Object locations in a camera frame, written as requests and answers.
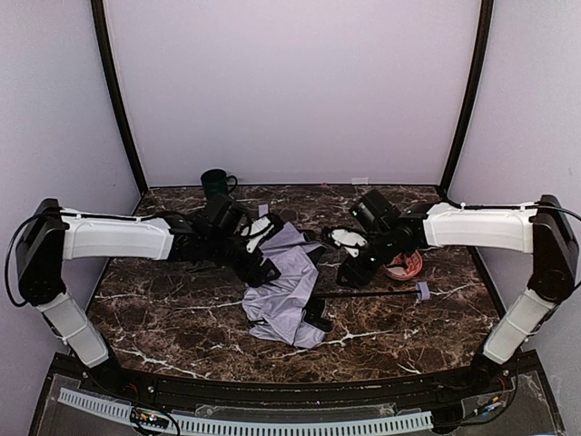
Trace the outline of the lavender folding umbrella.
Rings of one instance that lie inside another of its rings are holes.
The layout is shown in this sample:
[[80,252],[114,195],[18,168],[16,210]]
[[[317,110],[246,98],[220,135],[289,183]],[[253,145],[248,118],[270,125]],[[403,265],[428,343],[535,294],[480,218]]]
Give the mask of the lavender folding umbrella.
[[[258,339],[284,342],[299,349],[319,346],[332,330],[332,322],[323,317],[327,298],[348,298],[348,292],[313,293],[319,278],[317,262],[325,253],[321,243],[285,223],[261,246],[281,276],[259,287],[248,287],[242,308],[251,322],[250,334]],[[410,256],[413,253],[399,253]],[[397,257],[379,265],[388,265]]]

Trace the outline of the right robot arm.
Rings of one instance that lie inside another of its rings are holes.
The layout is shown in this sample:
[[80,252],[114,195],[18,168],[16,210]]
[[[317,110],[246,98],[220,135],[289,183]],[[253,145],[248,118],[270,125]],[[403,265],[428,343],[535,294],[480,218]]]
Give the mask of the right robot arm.
[[324,240],[347,251],[338,282],[360,289],[379,268],[396,257],[420,249],[466,246],[529,254],[533,270],[524,291],[507,309],[480,346],[474,368],[494,370],[509,361],[517,348],[546,321],[580,283],[580,254],[570,219],[577,213],[544,194],[532,203],[467,205],[425,203],[400,211],[377,190],[350,208],[360,230],[330,228]]

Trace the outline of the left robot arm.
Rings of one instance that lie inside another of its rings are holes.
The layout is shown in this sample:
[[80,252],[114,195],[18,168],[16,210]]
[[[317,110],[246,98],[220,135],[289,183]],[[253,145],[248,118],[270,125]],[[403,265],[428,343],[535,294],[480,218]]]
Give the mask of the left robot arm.
[[230,268],[250,286],[280,277],[261,246],[284,227],[274,213],[252,219],[228,196],[217,196],[196,213],[161,211],[148,216],[84,213],[52,198],[14,231],[6,248],[4,279],[16,268],[15,307],[31,305],[90,372],[114,372],[111,346],[67,291],[65,261],[135,258],[171,263],[210,262]]

